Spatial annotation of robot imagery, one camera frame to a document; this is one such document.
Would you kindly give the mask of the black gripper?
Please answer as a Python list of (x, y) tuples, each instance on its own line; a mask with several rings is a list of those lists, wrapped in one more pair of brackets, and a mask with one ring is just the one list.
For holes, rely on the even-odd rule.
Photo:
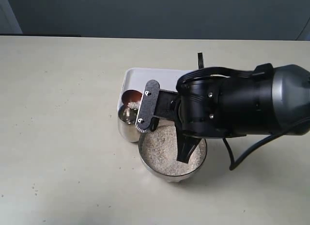
[(188, 163), (202, 138), (233, 136), (219, 105), (221, 86), (232, 76), (232, 72), (190, 72), (177, 81), (177, 161)]

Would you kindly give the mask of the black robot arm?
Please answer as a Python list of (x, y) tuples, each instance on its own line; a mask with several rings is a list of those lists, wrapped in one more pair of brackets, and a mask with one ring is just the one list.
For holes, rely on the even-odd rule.
[(264, 135), (239, 158), (284, 135), (310, 129), (310, 73), (291, 64), (252, 71), (208, 67), (183, 75), (176, 84), (177, 160), (188, 163), (201, 139)]

